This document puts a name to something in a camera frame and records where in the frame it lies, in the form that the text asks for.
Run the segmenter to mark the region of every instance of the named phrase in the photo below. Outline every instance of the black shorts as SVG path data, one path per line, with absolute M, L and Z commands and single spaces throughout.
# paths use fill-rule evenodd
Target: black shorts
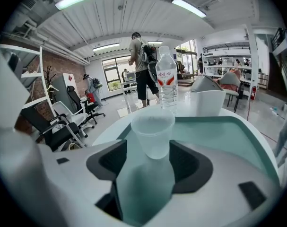
M 148 70 L 142 70 L 136 72 L 136 81 L 137 81 L 137 92 L 138 92 L 138 99 L 146 100 L 146 85 L 148 85 L 149 89 L 152 91 L 153 94 L 159 92 L 158 87 L 156 86 L 155 82 L 152 80 Z

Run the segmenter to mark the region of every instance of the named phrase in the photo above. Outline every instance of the office chair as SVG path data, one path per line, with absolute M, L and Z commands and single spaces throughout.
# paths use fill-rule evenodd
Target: office chair
M 86 110 L 83 104 L 81 104 L 83 108 L 78 110 L 76 113 L 72 113 L 70 109 L 63 104 L 62 101 L 56 102 L 52 106 L 58 115 L 65 114 L 69 122 L 74 122 L 85 138 L 87 137 L 87 134 L 85 134 L 83 130 L 89 127 L 94 128 L 93 125 L 87 124 L 87 122 L 92 119 L 92 116 L 90 115 L 89 117 L 87 117 Z
M 48 145 L 52 151 L 61 151 L 64 143 L 72 138 L 77 141 L 80 147 L 85 147 L 85 145 L 76 136 L 76 134 L 79 133 L 78 126 L 74 122 L 69 123 L 66 119 L 66 115 L 61 114 L 47 121 L 34 107 L 25 108 L 20 114 L 39 130 L 40 135 L 44 137 L 46 145 Z M 59 124 L 65 126 L 53 133 L 52 129 Z
M 224 76 L 218 80 L 218 84 L 220 85 L 234 85 L 237 87 L 237 91 L 233 91 L 233 90 L 229 90 L 229 89 L 223 89 L 227 95 L 229 95 L 229 98 L 228 98 L 228 103 L 227 103 L 227 106 L 229 105 L 229 100 L 230 100 L 230 97 L 232 97 L 232 100 L 233 100 L 233 96 L 237 97 L 237 100 L 236 100 L 236 104 L 235 104 L 235 107 L 234 107 L 234 113 L 236 112 L 237 110 L 237 107 L 238 107 L 238 102 L 239 102 L 239 98 L 242 97 L 241 94 L 241 81 L 238 79 L 237 75 L 233 72 L 227 72 L 224 74 Z
M 77 93 L 75 92 L 75 88 L 73 86 L 67 86 L 67 90 L 68 90 L 68 95 L 73 100 L 73 102 L 76 104 L 77 111 L 80 111 L 82 109 L 81 104 L 84 103 L 86 113 L 92 116 L 92 118 L 95 121 L 95 124 L 97 124 L 97 122 L 94 117 L 99 116 L 99 115 L 103 115 L 105 117 L 104 113 L 92 113 L 92 112 L 95 112 L 94 108 L 98 106 L 98 102 L 95 101 L 91 105 L 88 105 L 87 103 L 88 101 L 91 100 L 90 98 L 82 102 L 81 99 L 78 97 Z

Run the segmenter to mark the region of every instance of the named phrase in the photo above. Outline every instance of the red fire extinguisher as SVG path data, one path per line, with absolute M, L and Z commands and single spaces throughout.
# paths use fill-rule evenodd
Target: red fire extinguisher
M 254 100 L 254 99 L 255 99 L 255 96 L 256 96 L 256 90 L 257 90 L 257 88 L 256 88 L 256 87 L 252 87 L 251 100 Z

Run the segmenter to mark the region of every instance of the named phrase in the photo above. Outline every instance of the ceiling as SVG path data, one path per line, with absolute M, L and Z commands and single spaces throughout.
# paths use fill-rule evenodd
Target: ceiling
M 58 11 L 53 0 L 25 0 L 18 11 L 37 23 L 37 31 L 51 37 L 83 58 L 94 56 L 93 49 L 120 43 L 97 51 L 128 49 L 130 35 L 141 33 L 146 40 L 177 46 L 182 42 L 215 32 L 230 21 L 250 19 L 269 24 L 273 15 L 266 12 L 268 0 L 186 0 L 207 14 L 205 18 L 171 3 L 171 0 L 86 0 Z M 27 27 L 11 21 L 11 33 L 24 33 Z

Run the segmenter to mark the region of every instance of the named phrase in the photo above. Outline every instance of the white chair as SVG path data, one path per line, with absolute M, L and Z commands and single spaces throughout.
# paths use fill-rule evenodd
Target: white chair
M 78 126 L 79 131 L 85 138 L 87 137 L 87 134 L 85 134 L 83 130 L 89 127 L 94 128 L 93 125 L 87 123 L 90 117 L 88 117 L 87 119 L 86 109 L 83 104 L 81 104 L 82 109 L 80 109 L 76 113 L 72 113 L 70 109 L 68 109 L 68 107 L 64 105 L 63 102 L 61 101 L 54 103 L 52 106 L 57 114 L 64 113 L 67 116 L 67 120 L 69 122 L 74 122 Z
M 230 96 L 232 96 L 232 100 L 233 100 L 233 96 L 237 97 L 237 101 L 234 107 L 234 113 L 235 113 L 238 107 L 238 102 L 239 102 L 239 92 L 241 91 L 241 85 L 242 85 L 241 81 L 238 79 L 235 73 L 227 72 L 224 74 L 224 76 L 221 79 L 218 80 L 218 84 L 219 85 L 234 85 L 238 87 L 237 91 L 223 89 L 226 92 L 226 94 L 229 95 L 227 106 L 229 105 Z

